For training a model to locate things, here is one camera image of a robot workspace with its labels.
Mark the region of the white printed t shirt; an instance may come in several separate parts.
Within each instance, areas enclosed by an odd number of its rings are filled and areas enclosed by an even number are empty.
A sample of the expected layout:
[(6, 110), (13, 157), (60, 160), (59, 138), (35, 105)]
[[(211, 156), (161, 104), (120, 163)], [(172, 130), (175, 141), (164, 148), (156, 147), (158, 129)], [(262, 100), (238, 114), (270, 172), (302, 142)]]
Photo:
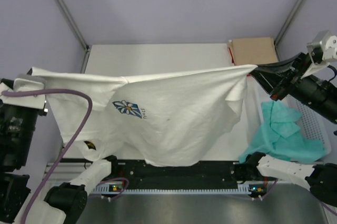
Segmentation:
[(157, 166), (237, 160), (248, 146), (246, 77), (254, 65), (139, 76), (56, 73), (32, 68), (47, 89), (88, 95), (93, 108), (72, 143), (97, 161), (109, 155)]

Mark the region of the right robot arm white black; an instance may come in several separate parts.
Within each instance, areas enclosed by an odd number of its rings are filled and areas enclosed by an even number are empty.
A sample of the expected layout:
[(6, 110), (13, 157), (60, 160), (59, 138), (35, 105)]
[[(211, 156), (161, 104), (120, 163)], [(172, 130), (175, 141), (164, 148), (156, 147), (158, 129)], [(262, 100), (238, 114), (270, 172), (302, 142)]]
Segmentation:
[[(291, 96), (332, 123), (336, 123), (336, 87), (311, 73), (319, 66), (328, 67), (322, 59), (299, 53), (291, 59), (258, 65), (251, 76), (273, 101)], [(246, 174), (256, 180), (273, 177), (296, 184), (322, 203), (336, 207), (336, 164), (300, 164), (280, 160), (258, 151), (247, 158)]]

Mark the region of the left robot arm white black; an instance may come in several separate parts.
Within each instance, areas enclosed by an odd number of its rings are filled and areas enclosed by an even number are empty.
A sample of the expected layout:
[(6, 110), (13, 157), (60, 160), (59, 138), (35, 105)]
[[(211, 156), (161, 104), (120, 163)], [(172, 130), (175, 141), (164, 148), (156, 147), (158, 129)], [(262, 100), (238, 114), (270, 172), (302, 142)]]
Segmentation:
[(95, 98), (74, 89), (47, 89), (43, 80), (25, 75), (19, 81), (1, 79), (1, 222), (14, 223), (24, 207), (21, 223), (76, 223), (81, 216), (88, 195), (106, 178), (114, 180), (119, 167), (114, 158), (93, 162), (76, 179), (52, 187), (44, 200), (38, 200), (40, 191), (49, 180), (47, 174), (30, 197), (28, 175), (16, 175), (27, 162), (28, 152), (38, 116), (44, 114), (49, 94), (74, 95), (87, 101), (87, 111), (66, 148), (75, 142), (94, 108)]

